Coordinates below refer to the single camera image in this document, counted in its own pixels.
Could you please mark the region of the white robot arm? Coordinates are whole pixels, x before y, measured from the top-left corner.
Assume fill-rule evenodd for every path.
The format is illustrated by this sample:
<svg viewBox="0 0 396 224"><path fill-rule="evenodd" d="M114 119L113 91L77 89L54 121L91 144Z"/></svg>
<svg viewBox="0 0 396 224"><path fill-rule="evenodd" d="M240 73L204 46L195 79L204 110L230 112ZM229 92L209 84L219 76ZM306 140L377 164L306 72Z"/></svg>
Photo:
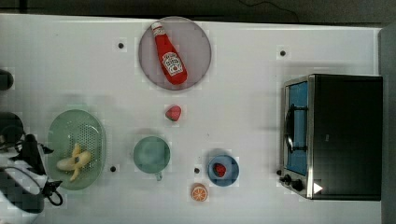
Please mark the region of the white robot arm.
<svg viewBox="0 0 396 224"><path fill-rule="evenodd" d="M27 134L20 149L1 151L1 224L33 224L44 211L47 181L35 136Z"/></svg>

